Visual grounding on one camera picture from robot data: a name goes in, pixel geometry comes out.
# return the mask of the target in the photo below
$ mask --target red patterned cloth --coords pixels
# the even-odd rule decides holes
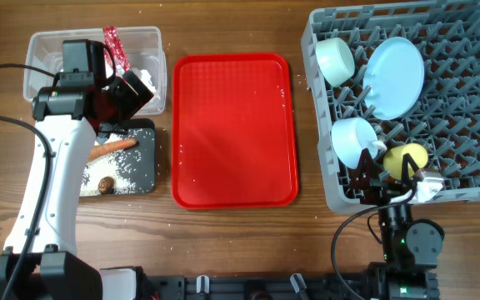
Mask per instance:
[[[105,44],[110,48],[110,51],[112,51],[112,55],[114,56],[117,75],[123,75],[131,69],[131,65],[129,64],[127,55],[125,55],[125,52],[123,51],[123,45],[118,36],[118,31],[115,27],[104,27],[103,36],[105,36]],[[108,55],[107,52],[105,52],[105,61],[109,66],[113,65],[110,55]]]

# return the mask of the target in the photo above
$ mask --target yellow object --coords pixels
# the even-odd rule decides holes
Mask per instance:
[[[403,155],[410,154],[418,168],[423,168],[427,165],[429,156],[427,149],[420,144],[409,143],[407,145],[392,148],[384,155],[382,165],[384,169],[390,172],[390,176],[400,180],[402,176],[401,166],[403,164]],[[408,164],[408,176],[414,175],[413,168]]]

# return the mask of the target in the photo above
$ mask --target light blue plate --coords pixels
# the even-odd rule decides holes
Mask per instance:
[[[400,117],[418,100],[424,77],[425,67],[418,49],[406,38],[389,38],[367,62],[362,86],[369,85],[372,90],[364,101],[368,107],[375,107],[376,118]]]

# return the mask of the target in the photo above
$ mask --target plastic dish drying rack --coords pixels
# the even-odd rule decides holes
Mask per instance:
[[[339,37],[352,49],[354,76],[332,87],[323,79],[314,52],[318,41]],[[368,58],[392,37],[410,40],[425,62],[420,98],[404,115],[376,119],[364,103]],[[307,83],[316,108],[323,185],[327,205],[338,213],[364,209],[362,191],[349,188],[349,170],[331,145],[333,124],[344,118],[368,120],[390,148],[419,143],[429,153],[428,168],[445,177],[433,202],[480,201],[480,0],[439,0],[311,12],[301,40]]]

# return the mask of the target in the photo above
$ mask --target clear plastic bin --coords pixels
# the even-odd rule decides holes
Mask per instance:
[[[160,30],[157,27],[118,27],[117,33],[131,67],[147,70],[153,86],[157,89],[153,99],[144,105],[137,115],[162,113],[166,106],[168,75]],[[85,38],[104,42],[103,30],[96,28],[37,32],[31,37],[25,63],[51,73],[60,72],[63,68],[63,41]],[[25,70],[23,97],[31,102],[40,88],[51,86],[52,82],[53,79],[49,76]]]

